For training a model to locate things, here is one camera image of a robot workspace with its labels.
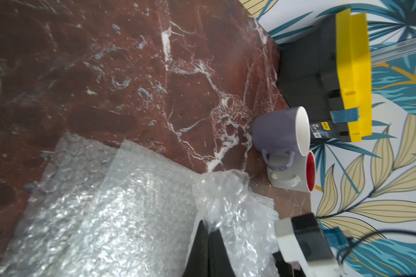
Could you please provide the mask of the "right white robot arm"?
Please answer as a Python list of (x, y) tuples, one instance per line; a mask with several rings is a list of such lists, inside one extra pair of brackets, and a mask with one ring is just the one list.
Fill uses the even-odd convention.
[(340, 227), (323, 229), (309, 213), (275, 222), (279, 251), (300, 265), (304, 277), (416, 277), (416, 249), (386, 234), (416, 237), (416, 231), (370, 230), (359, 238)]

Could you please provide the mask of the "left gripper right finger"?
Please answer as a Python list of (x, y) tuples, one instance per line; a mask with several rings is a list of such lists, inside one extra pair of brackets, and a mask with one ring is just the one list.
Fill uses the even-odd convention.
[(209, 234), (209, 276), (235, 277), (220, 230)]

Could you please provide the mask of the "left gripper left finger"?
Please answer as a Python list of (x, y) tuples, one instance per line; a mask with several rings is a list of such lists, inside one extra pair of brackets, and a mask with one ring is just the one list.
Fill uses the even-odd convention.
[(184, 277), (209, 276), (209, 233), (203, 220), (198, 224)]

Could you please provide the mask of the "clear bubble wrap sheet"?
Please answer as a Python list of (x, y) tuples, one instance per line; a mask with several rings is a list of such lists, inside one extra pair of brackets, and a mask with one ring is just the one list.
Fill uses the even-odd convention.
[(198, 174), (141, 145), (65, 133), (0, 277), (179, 277), (196, 226), (220, 231), (237, 277), (275, 277), (274, 202), (239, 170)]

